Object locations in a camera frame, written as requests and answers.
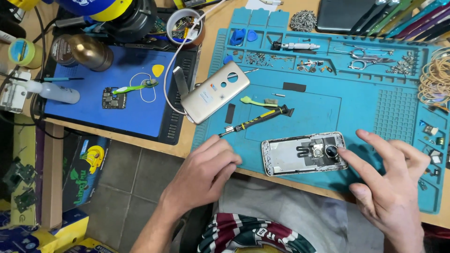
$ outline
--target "opening pick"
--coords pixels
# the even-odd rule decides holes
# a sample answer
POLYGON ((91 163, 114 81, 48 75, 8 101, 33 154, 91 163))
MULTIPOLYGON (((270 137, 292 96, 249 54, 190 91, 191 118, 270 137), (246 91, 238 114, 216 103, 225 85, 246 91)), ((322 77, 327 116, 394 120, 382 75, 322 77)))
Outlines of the opening pick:
POLYGON ((164 66, 162 66, 162 65, 157 64, 157 65, 153 65, 153 67, 152 67, 152 72, 155 77, 159 77, 163 71, 164 71, 164 66))

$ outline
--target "blue anti-static mat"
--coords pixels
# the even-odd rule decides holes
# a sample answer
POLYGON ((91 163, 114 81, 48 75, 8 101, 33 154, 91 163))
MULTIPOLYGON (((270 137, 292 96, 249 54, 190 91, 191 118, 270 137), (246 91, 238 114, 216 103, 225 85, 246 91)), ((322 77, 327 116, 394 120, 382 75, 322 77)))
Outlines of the blue anti-static mat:
MULTIPOLYGON (((448 143, 449 119, 441 111, 431 112, 426 105, 417 99, 417 81, 422 66, 429 61, 434 46, 413 46, 406 43, 380 43, 379 40, 371 42, 369 39, 345 38, 339 35, 287 32, 289 13, 283 11, 272 12, 240 8, 233 13, 229 29, 220 29, 217 34, 214 54, 212 56, 209 75, 217 71, 226 55, 233 55, 234 61, 244 70, 260 68, 256 72, 247 74, 250 86, 233 98, 230 103, 236 105, 232 126, 236 126, 248 119, 255 118, 267 110, 260 106, 244 104, 239 101, 244 96, 254 101, 263 102, 266 98, 278 99, 279 104, 286 104, 295 108, 292 117, 278 116, 267 122, 254 125, 247 130, 231 133, 227 139, 234 150, 243 158, 244 169, 265 174, 261 156, 261 142, 264 140, 301 136, 328 131, 340 131, 344 135, 347 148, 368 161, 381 173, 383 165, 380 156, 373 148, 361 141, 355 134, 359 128, 372 131, 385 139, 403 140, 414 147, 429 153, 437 149, 444 155, 441 164, 430 165, 431 172, 440 171, 440 176, 424 174, 422 180, 427 190, 419 192, 419 207, 422 212, 436 214, 439 212, 442 195, 442 182, 447 159, 447 145, 437 146, 430 143, 437 137, 445 137, 448 143), (234 29, 253 29, 258 39, 252 42, 244 40, 242 46, 230 46, 230 34, 234 29), (311 43, 320 45, 317 55, 300 54, 292 51, 271 51, 269 36, 272 41, 282 37, 282 42, 302 42, 311 39, 311 43), (351 51, 354 48, 344 46, 341 42, 358 45, 371 49, 394 49, 393 55, 385 55, 396 61, 402 60, 403 55, 411 50, 417 59, 412 69, 414 75, 388 74, 387 66, 374 65, 367 69, 353 70, 348 68, 353 60, 348 54, 333 54, 334 48, 342 51, 351 51), (246 56, 250 53, 264 53, 272 66, 256 66, 247 62, 246 56), (276 57, 293 56, 293 60, 270 60, 270 55, 276 57), (296 69, 301 60, 324 60, 324 66, 334 71, 300 72, 296 69), (306 85, 305 92, 283 90, 283 82, 292 82, 306 85), (285 98, 275 97, 272 93, 286 95, 285 98), (438 134, 428 136, 423 132, 424 121, 439 128, 438 134)), ((380 51, 368 51, 370 54, 379 54, 380 51)), ((192 148, 198 147, 213 134, 224 132, 225 116, 228 106, 225 105, 209 117, 204 123, 197 126, 192 148)), ((281 176, 281 178, 313 185, 325 189, 347 192, 348 185, 361 181, 357 173, 349 168, 344 171, 319 172, 281 176)))
MULTIPOLYGON (((76 104, 65 104, 55 100, 47 100, 45 113, 130 131, 138 134, 158 137, 166 99, 163 93, 164 69, 160 77, 152 73, 152 66, 163 65, 167 68, 174 53, 152 51, 147 49, 110 46, 114 53, 112 66, 104 72, 94 72, 82 65, 67 68, 57 65, 54 77, 84 77, 84 80, 60 81, 58 85, 73 88, 80 93, 80 101, 76 104), (139 91, 127 93, 125 109, 103 109, 102 96, 106 87, 124 87, 130 85, 130 79, 137 73, 148 73, 159 81, 155 86, 156 100, 152 103, 142 101, 139 91)), ((172 75, 167 76, 169 90, 172 75)), ((138 86, 148 75, 137 75, 131 82, 138 86)), ((142 89, 142 97, 146 101, 154 99, 153 89, 142 89)))

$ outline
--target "wooden desk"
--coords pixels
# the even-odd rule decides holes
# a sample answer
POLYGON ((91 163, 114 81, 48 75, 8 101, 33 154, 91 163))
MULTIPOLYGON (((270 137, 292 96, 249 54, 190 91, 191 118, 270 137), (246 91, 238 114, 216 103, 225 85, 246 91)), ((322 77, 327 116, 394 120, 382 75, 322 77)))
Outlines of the wooden desk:
MULTIPOLYGON (((170 0, 156 0, 156 3, 158 7, 171 7, 173 3, 171 3, 170 0)), ((207 73, 209 70, 209 64, 212 57, 214 42, 217 35, 217 30, 219 28, 226 27, 226 24, 230 23, 231 16, 233 14, 233 10, 235 8, 240 8, 245 6, 247 3, 247 0, 229 0, 225 2, 222 6, 215 9, 211 14, 209 14, 206 17, 206 36, 203 41, 202 46, 202 53, 200 57, 200 63, 197 73, 197 82, 202 82, 206 80, 207 73)), ((317 13, 319 5, 319 0, 310 0, 310 1, 285 1, 284 5, 278 6, 278 9, 289 11, 291 15, 297 11, 307 9, 307 10, 313 10, 315 13, 317 13)), ((211 6, 208 6, 204 8, 204 10, 210 9, 211 6)), ((43 18, 44 26, 52 20, 57 13, 58 6, 56 4, 52 5, 45 5, 45 4, 39 4, 38 9, 41 13, 41 16, 43 18)), ((32 40, 38 34, 41 32, 39 28, 39 23, 37 21, 36 13, 34 11, 27 12, 24 18, 24 21, 22 22, 22 26, 27 31, 27 38, 32 40)), ((47 49, 50 48, 50 43, 52 41, 51 32, 47 34, 46 36, 46 44, 47 49)), ((0 45, 0 57, 2 59, 7 59, 7 46, 0 45)), ((35 76, 38 73, 38 70, 32 70, 31 71, 33 76, 35 76)), ((29 115, 29 111, 25 110, 25 115, 29 115)), ((192 139, 194 136, 194 130, 195 125, 190 123, 186 118, 183 120, 183 126, 181 128, 181 134, 180 134, 180 140, 177 145, 166 145, 158 142, 153 142, 149 140, 143 140, 131 136, 126 136, 122 134, 117 134, 109 131, 104 131, 92 127, 87 126, 81 126, 65 121, 55 120, 55 119, 46 119, 49 122, 59 124, 65 127, 73 128, 80 131, 85 131, 88 133, 96 134, 99 136, 104 136, 113 140, 118 140, 126 143, 130 143, 133 145, 137 145, 146 149, 152 149, 159 152, 175 155, 178 157, 185 158, 191 149, 192 145, 192 139)), ((335 191, 326 190, 310 185, 305 185, 301 183, 296 183, 292 181, 288 181, 285 179, 277 178, 277 177, 268 177, 260 173, 248 171, 245 169, 237 169, 237 172, 246 174, 249 176, 254 176, 257 178, 261 178, 264 180, 273 181, 279 184, 288 185, 290 187, 294 187, 300 190, 305 190, 308 192, 312 192, 315 194, 335 198, 335 199, 341 199, 349 202, 354 202, 355 199, 351 194, 340 194, 335 191)), ((450 228, 450 173, 446 173, 444 178, 444 192, 442 194, 442 203, 441 203, 441 211, 438 215, 429 215, 422 213, 422 221, 430 224, 434 224, 437 226, 442 226, 446 228, 450 228)))

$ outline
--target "hand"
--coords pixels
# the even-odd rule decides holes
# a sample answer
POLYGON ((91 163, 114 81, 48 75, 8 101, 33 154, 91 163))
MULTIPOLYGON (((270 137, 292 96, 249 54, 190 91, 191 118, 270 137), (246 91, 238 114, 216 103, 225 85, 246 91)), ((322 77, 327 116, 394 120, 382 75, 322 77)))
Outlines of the hand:
POLYGON ((362 214, 384 233, 398 253, 423 249, 423 229, 418 205, 417 181, 430 158, 400 140, 385 141, 364 130, 359 138, 372 145, 383 158, 386 174, 381 176, 353 152, 339 148, 339 155, 358 172, 367 185, 354 183, 350 191, 362 214))
POLYGON ((188 155, 160 203, 174 219, 192 208, 215 202, 242 159, 225 139, 213 135, 188 155))

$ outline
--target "finger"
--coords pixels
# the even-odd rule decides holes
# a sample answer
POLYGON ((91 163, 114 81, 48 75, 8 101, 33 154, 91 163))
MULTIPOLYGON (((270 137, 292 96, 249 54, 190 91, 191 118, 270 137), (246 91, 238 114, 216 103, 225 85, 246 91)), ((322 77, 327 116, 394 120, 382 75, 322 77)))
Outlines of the finger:
POLYGON ((216 143, 213 143, 207 150, 203 151, 202 156, 209 160, 225 150, 233 151, 233 148, 228 141, 225 139, 220 139, 216 143))
POLYGON ((230 179, 231 174, 236 170, 236 164, 230 163, 225 166, 216 176, 216 181, 211 186, 211 190, 208 193, 208 198, 211 202, 217 201, 225 186, 225 183, 230 179))
POLYGON ((349 186, 351 193, 358 200, 358 207, 366 218, 377 219, 377 212, 375 211, 374 201, 372 199, 372 192, 369 187, 361 183, 353 183, 349 186))
POLYGON ((403 153, 394 148, 391 144, 389 144, 389 142, 374 133, 369 133, 362 129, 357 130, 356 135, 363 141, 372 145, 381 158, 383 158, 384 162, 392 165, 394 168, 404 168, 401 166, 404 162, 403 153))
POLYGON ((430 157, 401 140, 389 140, 389 143, 405 155, 406 165, 411 179, 415 181, 419 180, 430 164, 430 157))
POLYGON ((222 151, 217 156, 213 157, 211 160, 204 163, 205 168, 207 168, 207 173, 210 176, 215 177, 225 166, 230 163, 235 165, 242 163, 242 158, 235 154, 233 151, 227 149, 222 151))
POLYGON ((192 154, 201 153, 205 150, 207 150, 209 147, 211 147, 214 143, 218 142, 220 140, 220 137, 218 135, 213 135, 209 137, 208 140, 203 142, 197 149, 192 151, 192 154))
POLYGON ((342 159, 346 160, 353 167, 353 169, 356 170, 356 172, 361 176, 373 192, 382 195, 386 194, 383 193, 386 182, 380 173, 372 167, 372 165, 361 159, 350 150, 339 147, 337 152, 342 159))

